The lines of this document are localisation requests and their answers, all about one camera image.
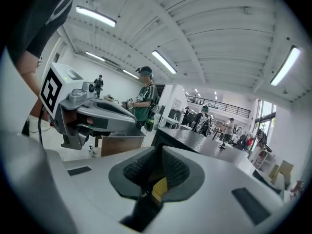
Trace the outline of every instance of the fluorescent light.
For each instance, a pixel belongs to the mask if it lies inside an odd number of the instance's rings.
[[[91,17],[91,18],[94,18],[96,20],[99,20],[111,27],[115,27],[116,25],[116,21],[97,12],[97,11],[94,11],[94,10],[89,10],[87,8],[83,8],[81,6],[76,6],[76,11],[77,13],[80,13],[80,14],[83,14],[85,16],[88,16],[88,17]]]
[[[284,76],[290,71],[294,62],[297,60],[298,56],[300,55],[301,51],[298,48],[292,47],[290,53],[288,54],[284,64],[277,72],[276,76],[271,81],[272,86],[276,86]]]
[[[169,71],[172,73],[172,74],[176,74],[176,70],[165,60],[164,57],[162,57],[160,55],[160,53],[158,53],[157,50],[154,50],[152,52],[152,55],[155,56],[162,64],[164,64],[164,66],[169,69]]]
[[[129,73],[127,70],[123,70],[123,72],[125,72],[126,74],[128,74],[128,75],[130,75],[130,76],[134,77],[135,79],[138,79],[138,77],[137,77],[137,76],[135,76],[135,75],[133,75],[133,74]]]
[[[93,54],[89,53],[88,51],[86,51],[86,54],[89,55],[89,56],[91,56],[91,57],[94,57],[94,58],[96,58],[96,59],[99,59],[99,60],[101,60],[101,61],[105,61],[103,58],[98,57],[98,56],[96,56],[96,55],[93,55]]]

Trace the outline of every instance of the railing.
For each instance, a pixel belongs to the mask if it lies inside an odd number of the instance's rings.
[[[201,97],[195,97],[195,96],[186,96],[186,99],[188,102],[195,103],[198,105],[207,105],[210,108],[216,108],[225,112],[229,112],[235,115],[239,115],[245,118],[249,118],[250,110],[241,108],[241,107],[235,107],[229,104],[225,104],[222,102],[218,102],[215,100],[210,99],[204,99]]]

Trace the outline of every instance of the man in green shirt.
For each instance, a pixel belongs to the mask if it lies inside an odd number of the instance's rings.
[[[137,119],[136,127],[141,129],[144,122],[149,117],[151,109],[155,106],[158,97],[157,88],[153,83],[153,74],[150,67],[143,67],[139,71],[140,80],[145,83],[136,98],[136,102],[130,103],[129,107],[133,107],[133,114]]]

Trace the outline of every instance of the ceiling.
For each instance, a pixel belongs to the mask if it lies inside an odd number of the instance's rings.
[[[78,14],[77,5],[113,18],[115,28]],[[284,107],[311,90],[311,43],[280,0],[74,0],[64,29],[79,54],[89,51],[133,74],[150,66],[156,84],[220,89]],[[302,53],[273,87],[293,44]]]

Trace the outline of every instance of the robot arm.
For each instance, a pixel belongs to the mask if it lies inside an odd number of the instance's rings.
[[[62,147],[81,150],[89,135],[125,131],[136,124],[135,117],[113,102],[100,100],[94,84],[85,82],[70,66],[51,63],[44,77],[40,99],[53,119],[55,129],[63,134]],[[68,128],[66,111],[75,111],[77,121]],[[93,124],[87,123],[91,117]]]

